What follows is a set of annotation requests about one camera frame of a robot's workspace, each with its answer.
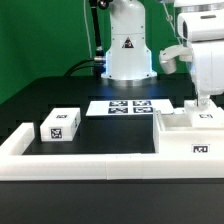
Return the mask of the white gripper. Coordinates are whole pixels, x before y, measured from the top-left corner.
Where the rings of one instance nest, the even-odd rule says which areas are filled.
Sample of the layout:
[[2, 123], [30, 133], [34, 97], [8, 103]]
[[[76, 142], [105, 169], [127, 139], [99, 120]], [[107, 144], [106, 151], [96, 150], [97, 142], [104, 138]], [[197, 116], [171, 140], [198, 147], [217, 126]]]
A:
[[208, 108], [210, 96], [224, 92], [224, 11], [180, 13], [177, 30], [192, 52], [198, 107]]

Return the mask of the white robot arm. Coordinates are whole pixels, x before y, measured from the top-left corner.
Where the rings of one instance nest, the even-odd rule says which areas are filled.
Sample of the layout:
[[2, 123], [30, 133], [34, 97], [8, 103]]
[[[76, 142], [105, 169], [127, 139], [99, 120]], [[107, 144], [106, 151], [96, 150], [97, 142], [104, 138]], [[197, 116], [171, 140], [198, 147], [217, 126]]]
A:
[[[224, 93], [224, 0], [156, 0], [174, 6], [168, 16], [178, 43], [160, 52], [163, 71], [176, 71], [178, 60], [189, 65], [196, 105], [206, 108], [212, 95]], [[141, 82], [156, 76], [145, 42], [145, 8], [138, 0], [110, 4], [111, 46], [103, 77], [117, 83]]]

